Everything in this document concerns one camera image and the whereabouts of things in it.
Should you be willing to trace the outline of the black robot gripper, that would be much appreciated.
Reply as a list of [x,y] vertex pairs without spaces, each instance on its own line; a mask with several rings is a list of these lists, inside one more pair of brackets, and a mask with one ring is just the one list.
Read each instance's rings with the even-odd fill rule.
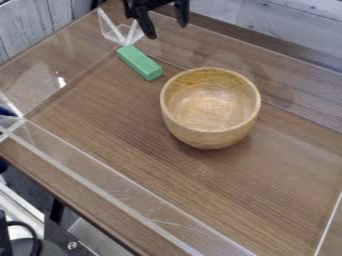
[[186,27],[190,22],[190,0],[122,0],[125,13],[129,18],[137,16],[138,24],[150,39],[157,39],[157,31],[150,11],[174,4],[177,21],[182,27]]

